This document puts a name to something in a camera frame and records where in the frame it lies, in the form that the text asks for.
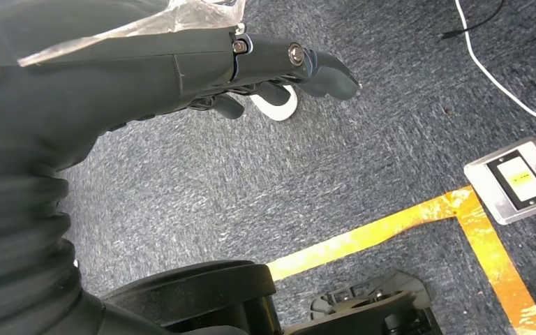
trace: transparent plastic sheet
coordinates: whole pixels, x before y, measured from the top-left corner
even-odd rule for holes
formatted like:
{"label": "transparent plastic sheet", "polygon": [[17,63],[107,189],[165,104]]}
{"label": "transparent plastic sheet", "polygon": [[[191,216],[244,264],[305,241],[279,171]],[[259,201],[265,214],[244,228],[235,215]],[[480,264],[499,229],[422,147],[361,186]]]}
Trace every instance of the transparent plastic sheet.
{"label": "transparent plastic sheet", "polygon": [[[6,5],[8,7],[29,7],[27,3],[30,3],[34,7],[38,8],[41,3],[47,3],[48,1],[52,3],[56,2],[56,0],[0,0],[0,9],[5,7]],[[104,1],[85,1],[87,5],[85,6],[85,8],[83,8],[83,10],[89,11],[89,4],[93,3],[98,5],[100,4],[100,2],[103,3]],[[155,13],[151,13],[152,15],[148,15],[143,18],[138,18],[138,20],[133,20],[131,22],[119,25],[117,27],[114,27],[113,29],[101,32],[98,31],[98,33],[95,33],[93,35],[80,36],[79,38],[72,38],[67,40],[63,39],[57,41],[56,43],[50,44],[46,48],[40,50],[32,50],[30,51],[30,53],[16,53],[14,57],[17,59],[19,65],[30,66],[32,64],[37,64],[42,61],[55,59],[65,54],[81,50],[85,47],[89,47],[90,45],[96,44],[108,38],[125,38],[140,35],[166,34],[187,29],[217,29],[232,27],[241,22],[241,19],[244,15],[245,2],[246,0],[117,0],[118,4],[114,4],[113,6],[124,5],[124,7],[130,6],[135,8],[148,8],[149,13],[151,13],[150,8],[164,9],[158,10]],[[36,13],[34,17],[32,17],[31,15],[27,15],[27,17],[23,17],[22,19],[26,19],[27,22],[32,22],[32,19],[40,16],[42,15]],[[18,43],[17,41],[19,40],[19,38],[15,38],[13,36],[17,34],[16,29],[21,28],[19,26],[21,26],[21,24],[19,24],[18,21],[17,24],[13,27],[5,27],[4,25],[2,27],[2,30],[5,32],[6,37],[10,39],[12,44]],[[41,29],[42,31],[39,31],[37,35],[40,34],[40,38],[47,40],[47,38],[44,38],[43,36],[47,35],[48,33],[47,31],[45,31],[46,29],[49,29],[48,24],[44,24]],[[23,49],[24,51],[26,51],[26,49],[28,48],[17,48],[16,46],[14,47],[14,49],[15,51],[17,51],[17,49]]]}

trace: black wheel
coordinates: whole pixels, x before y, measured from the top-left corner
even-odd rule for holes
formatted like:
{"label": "black wheel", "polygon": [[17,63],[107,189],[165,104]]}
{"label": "black wheel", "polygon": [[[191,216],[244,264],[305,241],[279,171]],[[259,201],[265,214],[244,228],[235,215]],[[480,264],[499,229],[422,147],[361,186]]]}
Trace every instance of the black wheel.
{"label": "black wheel", "polygon": [[141,279],[103,300],[173,332],[229,325],[250,335],[274,335],[280,324],[266,265],[208,262]]}

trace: white object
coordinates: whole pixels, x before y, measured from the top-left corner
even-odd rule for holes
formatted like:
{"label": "white object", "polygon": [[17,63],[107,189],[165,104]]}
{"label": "white object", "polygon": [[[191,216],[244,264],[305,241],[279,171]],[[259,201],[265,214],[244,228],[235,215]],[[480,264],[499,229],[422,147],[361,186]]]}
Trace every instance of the white object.
{"label": "white object", "polygon": [[293,113],[295,113],[295,110],[297,110],[297,106],[299,104],[299,100],[297,99],[297,94],[295,93],[295,90],[292,89],[291,86],[284,86],[284,88],[289,91],[290,98],[288,99],[286,104],[282,106],[271,105],[258,95],[250,96],[250,98],[253,103],[255,103],[255,105],[258,107],[258,109],[262,113],[264,113],[264,115],[266,115],[270,119],[273,119],[274,121],[284,121],[288,119]]}
{"label": "white object", "polygon": [[[461,9],[461,3],[459,2],[459,0],[455,0],[455,4],[457,6],[457,11],[459,12],[459,17],[461,17],[461,23],[463,24],[463,29],[467,29],[468,28],[468,21],[466,20],[466,16],[463,14],[463,9]],[[477,65],[477,67],[480,70],[482,70],[482,72],[486,75],[486,77],[488,77],[488,79],[490,79],[490,81],[494,85],[496,85],[496,87],[499,90],[501,90],[504,94],[506,94],[509,98],[511,98],[511,100],[513,100],[517,105],[519,105],[519,107],[523,108],[527,113],[529,113],[529,114],[533,115],[534,117],[536,117],[536,111],[532,110],[527,105],[525,105],[522,101],[520,101],[519,98],[517,98],[513,93],[511,93],[501,83],[499,83],[496,80],[496,78],[494,78],[494,76],[490,72],[488,72],[488,70],[482,65],[482,63],[480,63],[480,61],[477,59],[477,57],[473,53],[469,31],[466,31],[465,35],[466,35],[466,42],[468,44],[468,51],[469,51],[470,56],[473,59],[473,62],[475,63],[475,65]]]}

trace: black robotic arm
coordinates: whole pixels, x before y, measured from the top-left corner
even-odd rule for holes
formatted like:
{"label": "black robotic arm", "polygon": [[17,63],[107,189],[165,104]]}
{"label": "black robotic arm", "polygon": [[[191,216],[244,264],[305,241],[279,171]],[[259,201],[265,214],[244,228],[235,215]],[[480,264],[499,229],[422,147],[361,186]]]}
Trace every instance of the black robotic arm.
{"label": "black robotic arm", "polygon": [[[237,118],[226,95],[284,103],[284,84],[348,99],[348,69],[293,40],[234,29],[108,39],[39,64],[0,64],[0,335],[168,334],[82,290],[56,172],[82,161],[99,135],[186,108]],[[229,327],[204,335],[240,334]]]}

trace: bolt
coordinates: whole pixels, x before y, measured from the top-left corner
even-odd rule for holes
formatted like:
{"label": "bolt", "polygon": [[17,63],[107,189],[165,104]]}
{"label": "bolt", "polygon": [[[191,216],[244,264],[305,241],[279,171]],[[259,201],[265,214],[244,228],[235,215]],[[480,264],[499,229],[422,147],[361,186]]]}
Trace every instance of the bolt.
{"label": "bolt", "polygon": [[288,57],[294,66],[300,66],[305,60],[305,52],[299,43],[293,43],[288,47]]}
{"label": "bolt", "polygon": [[233,52],[236,54],[244,54],[248,51],[248,45],[245,40],[236,40],[233,42]]}

